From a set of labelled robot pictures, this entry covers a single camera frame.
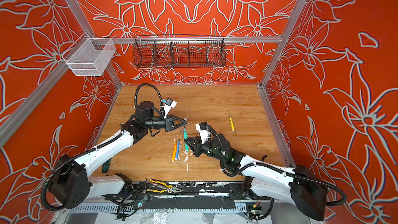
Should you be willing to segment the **yellow pen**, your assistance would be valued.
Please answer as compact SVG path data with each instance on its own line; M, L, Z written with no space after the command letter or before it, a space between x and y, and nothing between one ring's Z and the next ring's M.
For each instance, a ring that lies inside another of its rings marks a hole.
M233 122L233 119L232 119L231 115L229 115L229 122L230 122L231 130L234 132L235 131L235 126L234 126L234 122Z

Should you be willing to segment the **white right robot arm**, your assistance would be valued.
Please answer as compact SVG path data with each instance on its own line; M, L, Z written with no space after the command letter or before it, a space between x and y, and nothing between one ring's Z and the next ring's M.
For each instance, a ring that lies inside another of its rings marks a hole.
M326 207L347 201L340 188L320 180L307 167L279 167L257 160L232 148L222 134L205 122L197 124L197 131L199 136L186 137L184 143L196 157L207 155L217 159L224 175L244 176L244 192L292 204L308 218L320 222L324 220Z

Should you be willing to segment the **green pen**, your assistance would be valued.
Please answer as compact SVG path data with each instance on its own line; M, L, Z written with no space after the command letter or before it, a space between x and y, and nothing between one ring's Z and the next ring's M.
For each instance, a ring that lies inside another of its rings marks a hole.
M188 138L186 127L183 128L183 137L184 137L184 146L185 146L185 151L189 151L188 145L185 143L185 140Z

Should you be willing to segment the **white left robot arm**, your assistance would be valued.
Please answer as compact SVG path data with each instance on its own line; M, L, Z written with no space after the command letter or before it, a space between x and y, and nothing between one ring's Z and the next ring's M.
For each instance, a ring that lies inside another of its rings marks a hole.
M163 99L157 87L152 84L148 87L156 91L159 107L156 108L150 101L138 103L138 94L143 86L140 84L136 88L135 112L128 121L120 125L119 131L91 149L72 157L63 155L58 159L40 192L40 201L45 209L52 212L64 208L72 209L85 199L118 194L126 185L123 178L116 175L110 179L90 180L93 172L119 152L138 143L147 134L156 136L161 130L174 131L187 124L184 119L169 114L177 102Z

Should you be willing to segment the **blue pen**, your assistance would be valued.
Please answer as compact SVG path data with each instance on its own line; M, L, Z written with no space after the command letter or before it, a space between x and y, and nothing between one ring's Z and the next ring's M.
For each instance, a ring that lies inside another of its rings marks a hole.
M180 139L176 143L176 149L175 149L175 160L179 159L179 149L180 149Z

